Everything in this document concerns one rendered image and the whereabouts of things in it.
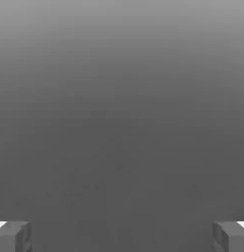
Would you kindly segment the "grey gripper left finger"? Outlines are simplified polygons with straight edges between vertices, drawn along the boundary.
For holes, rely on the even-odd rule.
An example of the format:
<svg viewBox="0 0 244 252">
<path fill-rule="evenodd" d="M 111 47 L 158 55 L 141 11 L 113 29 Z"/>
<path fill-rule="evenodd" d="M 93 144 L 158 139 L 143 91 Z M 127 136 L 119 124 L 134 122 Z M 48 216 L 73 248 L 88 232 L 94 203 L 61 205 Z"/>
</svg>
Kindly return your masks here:
<svg viewBox="0 0 244 252">
<path fill-rule="evenodd" d="M 33 252 L 30 221 L 0 221 L 0 252 Z"/>
</svg>

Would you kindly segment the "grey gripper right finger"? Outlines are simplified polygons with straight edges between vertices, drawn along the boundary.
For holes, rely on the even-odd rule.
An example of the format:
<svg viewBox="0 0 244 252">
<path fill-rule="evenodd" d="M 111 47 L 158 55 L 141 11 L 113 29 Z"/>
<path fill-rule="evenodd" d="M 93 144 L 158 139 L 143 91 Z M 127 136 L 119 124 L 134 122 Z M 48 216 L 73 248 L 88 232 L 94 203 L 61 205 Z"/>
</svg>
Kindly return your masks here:
<svg viewBox="0 0 244 252">
<path fill-rule="evenodd" d="M 244 221 L 214 221 L 212 252 L 244 252 Z"/>
</svg>

